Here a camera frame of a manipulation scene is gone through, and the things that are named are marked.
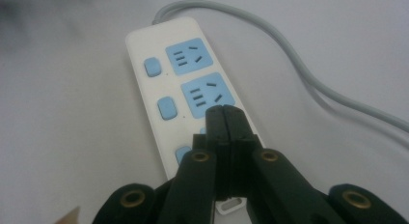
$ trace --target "metal screw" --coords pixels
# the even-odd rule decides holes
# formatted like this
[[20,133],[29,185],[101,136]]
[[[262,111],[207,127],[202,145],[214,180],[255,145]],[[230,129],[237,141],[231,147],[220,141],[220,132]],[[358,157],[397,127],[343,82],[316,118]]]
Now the metal screw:
[[198,162],[205,162],[208,159],[210,159],[210,155],[205,154],[205,153],[194,153],[192,154],[192,158],[193,160],[198,161]]
[[342,198],[358,209],[368,209],[372,205],[370,200],[359,192],[353,190],[346,190],[342,193]]
[[272,151],[263,151],[261,153],[261,158],[264,159],[265,161],[273,162],[279,159],[279,156]]
[[127,191],[121,198],[121,205],[125,208],[134,208],[145,201],[145,193],[141,189]]

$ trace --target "white table surface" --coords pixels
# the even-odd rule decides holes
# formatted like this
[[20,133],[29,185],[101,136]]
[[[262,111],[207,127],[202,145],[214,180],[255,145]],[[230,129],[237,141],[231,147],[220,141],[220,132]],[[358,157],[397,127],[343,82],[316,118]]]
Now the white table surface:
[[[124,44],[178,0],[0,0],[0,223],[91,223],[117,188],[165,173]],[[212,0],[278,27],[342,94],[409,121],[409,0]],[[409,219],[409,134],[306,86],[257,28],[200,23],[266,147],[327,192],[354,183]],[[245,210],[216,223],[249,223]]]

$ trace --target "power cord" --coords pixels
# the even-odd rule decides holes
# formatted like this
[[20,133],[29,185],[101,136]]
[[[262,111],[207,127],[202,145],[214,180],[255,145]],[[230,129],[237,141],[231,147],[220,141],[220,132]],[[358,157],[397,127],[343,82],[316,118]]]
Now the power cord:
[[356,101],[354,99],[345,97],[340,93],[334,91],[333,89],[329,88],[328,86],[324,85],[320,82],[311,72],[308,70],[307,66],[303,63],[300,56],[297,54],[295,49],[289,43],[289,41],[283,36],[283,34],[275,28],[273,25],[268,23],[266,20],[258,17],[255,14],[251,14],[244,10],[240,10],[238,8],[224,5],[212,1],[205,1],[205,0],[185,0],[179,1],[176,3],[169,4],[163,7],[159,12],[157,12],[156,16],[152,24],[157,24],[165,21],[166,14],[170,12],[174,12],[177,10],[183,10],[188,8],[206,8],[212,9],[220,12],[224,12],[226,14],[232,14],[237,17],[240,17],[248,22],[254,24],[255,26],[259,27],[262,31],[264,31],[268,36],[276,41],[276,43],[282,48],[286,56],[289,58],[291,63],[294,65],[295,69],[304,77],[308,84],[312,87],[316,88],[320,93],[325,95],[326,97],[344,105],[354,110],[360,111],[364,114],[370,115],[374,118],[377,118],[381,121],[384,121],[392,126],[395,126],[403,131],[409,133],[409,123],[401,120],[400,118],[388,114],[384,111]]

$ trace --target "electrical outlet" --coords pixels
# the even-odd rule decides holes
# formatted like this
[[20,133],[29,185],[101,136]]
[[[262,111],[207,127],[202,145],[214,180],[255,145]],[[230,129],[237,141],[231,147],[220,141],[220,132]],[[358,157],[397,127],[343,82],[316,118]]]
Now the electrical outlet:
[[180,42],[166,48],[176,75],[211,66],[211,59],[204,42],[196,38],[187,42]]
[[196,119],[205,116],[214,105],[234,105],[235,101],[219,72],[214,72],[181,85],[190,111]]

